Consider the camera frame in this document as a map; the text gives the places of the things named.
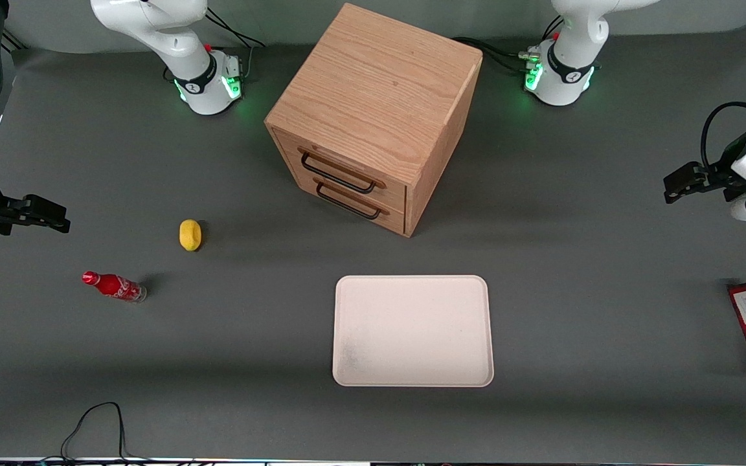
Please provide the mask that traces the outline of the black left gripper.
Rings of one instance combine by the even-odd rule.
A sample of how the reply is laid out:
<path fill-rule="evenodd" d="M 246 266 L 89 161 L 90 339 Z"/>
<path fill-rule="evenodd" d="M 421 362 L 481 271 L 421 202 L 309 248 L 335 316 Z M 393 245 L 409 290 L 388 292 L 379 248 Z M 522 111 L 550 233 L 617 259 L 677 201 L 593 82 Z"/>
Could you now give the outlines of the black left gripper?
<path fill-rule="evenodd" d="M 746 178 L 734 171 L 732 165 L 746 156 L 746 132 L 738 136 L 722 151 L 715 163 L 707 156 L 708 130 L 703 130 L 703 165 L 707 172 L 710 190 L 723 188 L 723 197 L 731 201 L 746 195 Z M 705 185 L 705 171 L 700 162 L 687 162 L 663 179 L 664 199 L 667 205 L 682 197 L 698 194 Z"/>

